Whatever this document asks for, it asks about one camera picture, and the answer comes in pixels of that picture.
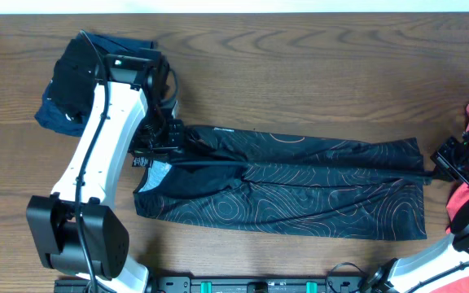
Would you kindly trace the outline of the black shirt with orange lines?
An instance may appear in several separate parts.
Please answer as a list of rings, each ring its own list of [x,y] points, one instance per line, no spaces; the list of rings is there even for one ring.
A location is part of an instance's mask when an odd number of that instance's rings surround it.
[[[169,162],[147,164],[139,216],[332,238],[426,238],[431,180],[415,138],[368,143],[193,125]]]

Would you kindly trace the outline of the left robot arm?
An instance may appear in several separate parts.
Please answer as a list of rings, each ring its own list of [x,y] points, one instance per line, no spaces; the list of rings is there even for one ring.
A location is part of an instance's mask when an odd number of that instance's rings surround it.
[[[166,155],[184,140],[175,98],[165,99],[172,72],[157,50],[109,54],[89,121],[50,196],[33,196],[26,219],[42,265],[86,278],[80,292],[148,292],[149,270],[129,256],[129,234],[113,212],[128,152]]]

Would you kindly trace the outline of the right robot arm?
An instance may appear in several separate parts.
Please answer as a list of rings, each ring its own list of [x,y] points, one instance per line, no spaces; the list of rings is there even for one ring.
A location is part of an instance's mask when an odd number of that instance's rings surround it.
[[[469,131],[449,138],[431,156],[443,181],[469,187]],[[392,259],[363,281],[359,292],[431,292],[469,277],[469,199],[455,214],[450,234],[420,253]]]

